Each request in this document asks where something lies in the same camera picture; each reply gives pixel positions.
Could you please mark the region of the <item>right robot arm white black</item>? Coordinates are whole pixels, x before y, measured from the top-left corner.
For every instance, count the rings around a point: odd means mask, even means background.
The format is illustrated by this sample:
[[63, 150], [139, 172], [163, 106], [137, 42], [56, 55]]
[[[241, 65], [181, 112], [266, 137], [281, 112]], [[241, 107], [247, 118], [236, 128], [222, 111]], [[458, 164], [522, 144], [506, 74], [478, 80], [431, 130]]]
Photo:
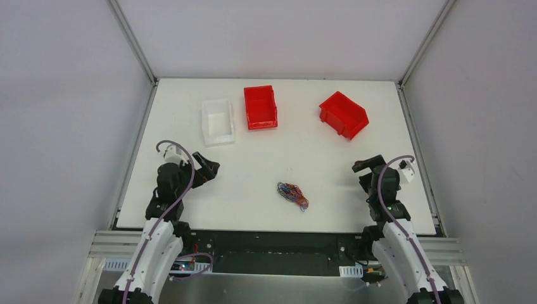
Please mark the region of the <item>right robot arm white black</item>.
[[410, 213], [397, 198], [401, 185], [416, 176], [414, 162], [411, 155], [390, 161], [377, 155], [353, 164], [355, 173], [370, 169], [358, 179], [375, 223], [364, 227], [358, 243], [360, 253], [380, 262], [388, 279], [396, 284], [398, 303], [463, 303], [460, 291], [449, 288], [426, 257]]

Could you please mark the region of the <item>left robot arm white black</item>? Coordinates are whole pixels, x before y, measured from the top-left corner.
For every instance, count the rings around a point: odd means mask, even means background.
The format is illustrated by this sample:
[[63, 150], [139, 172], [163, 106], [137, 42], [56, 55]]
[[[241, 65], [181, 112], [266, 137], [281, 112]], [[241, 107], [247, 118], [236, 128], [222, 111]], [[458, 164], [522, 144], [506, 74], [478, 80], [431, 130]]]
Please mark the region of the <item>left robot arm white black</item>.
[[199, 168], [183, 156], [158, 167], [141, 239], [119, 280], [100, 292], [98, 303], [158, 303], [172, 265], [192, 251], [190, 226], [180, 220], [182, 199], [187, 191], [216, 178], [220, 168], [198, 152], [192, 157]]

